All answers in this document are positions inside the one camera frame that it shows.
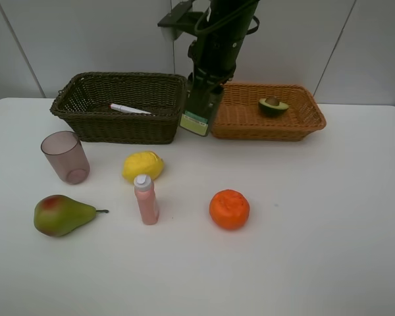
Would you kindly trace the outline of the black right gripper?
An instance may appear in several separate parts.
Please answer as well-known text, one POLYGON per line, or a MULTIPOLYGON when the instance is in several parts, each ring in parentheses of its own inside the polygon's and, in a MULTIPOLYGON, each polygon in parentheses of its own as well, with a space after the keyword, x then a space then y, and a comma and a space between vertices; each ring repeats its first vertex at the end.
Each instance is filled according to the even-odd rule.
POLYGON ((216 28, 207 23, 203 25, 209 31, 198 30, 188 50, 188 56, 194 64, 191 89, 193 102, 202 102, 207 97, 209 78, 217 79, 210 93, 223 93, 224 85, 233 79, 244 38, 250 33, 249 19, 234 19, 216 28))

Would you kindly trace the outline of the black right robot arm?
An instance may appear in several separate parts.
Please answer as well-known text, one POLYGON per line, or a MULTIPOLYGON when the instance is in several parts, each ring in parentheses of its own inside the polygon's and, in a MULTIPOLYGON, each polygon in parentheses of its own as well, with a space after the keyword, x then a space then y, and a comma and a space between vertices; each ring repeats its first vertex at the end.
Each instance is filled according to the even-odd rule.
POLYGON ((257 1, 211 1, 198 18, 192 32, 196 39, 188 50, 194 64, 190 101, 203 103, 215 87, 233 77, 257 5, 257 1))

